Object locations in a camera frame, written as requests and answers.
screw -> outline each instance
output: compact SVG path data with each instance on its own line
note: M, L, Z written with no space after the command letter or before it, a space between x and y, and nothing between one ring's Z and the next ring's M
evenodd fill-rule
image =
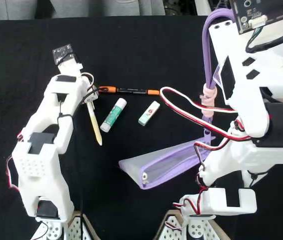
M243 28L243 29L248 29L248 27L249 27L249 25L248 25L247 22L244 22L244 23L242 24L242 28Z
M246 17L246 16L243 16L243 17L240 19L240 21L241 21L242 23L246 23L246 22L247 22L247 17Z

label on glue stick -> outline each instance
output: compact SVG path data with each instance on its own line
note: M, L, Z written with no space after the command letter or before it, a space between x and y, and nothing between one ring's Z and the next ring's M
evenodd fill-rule
M122 109L119 106L115 105L110 111L110 113L108 114L104 122L112 126L121 112L122 112Z

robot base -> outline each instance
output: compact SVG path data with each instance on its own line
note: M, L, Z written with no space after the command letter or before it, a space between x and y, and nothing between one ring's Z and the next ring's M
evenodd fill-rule
M172 230L165 225L168 222L178 230ZM230 240L227 234L217 223L207 217L189 217L189 222L184 223L183 216L178 210L169 210L154 238L154 240Z
M100 238L97 236L93 226L91 225L86 215L83 214L82 216L83 216L82 239L100 240ZM49 221L44 221L44 223L48 225L48 231L47 231L47 226L45 224L43 223L40 224L37 231L32 236L31 240L33 239L37 240L37 238L38 240L81 240L80 217L81 215L78 211L74 212L73 217L71 221L69 221L68 227L66 228L66 234L62 233L62 228L58 228L55 226L53 227L54 223L51 223Z

orange marker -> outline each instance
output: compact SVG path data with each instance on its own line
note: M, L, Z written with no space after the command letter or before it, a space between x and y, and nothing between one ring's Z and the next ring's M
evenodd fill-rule
M117 88L115 86L101 86L100 88L104 88L99 90L99 92L101 93L145 94L145 95L158 95L158 96L160 94L160 91L158 90Z

connector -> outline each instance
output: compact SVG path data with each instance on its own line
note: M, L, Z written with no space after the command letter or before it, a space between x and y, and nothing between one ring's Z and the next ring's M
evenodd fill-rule
M262 15L262 16L249 20L248 24L252 29L256 29L256 28L265 26L267 20L268 20L268 17L266 15Z

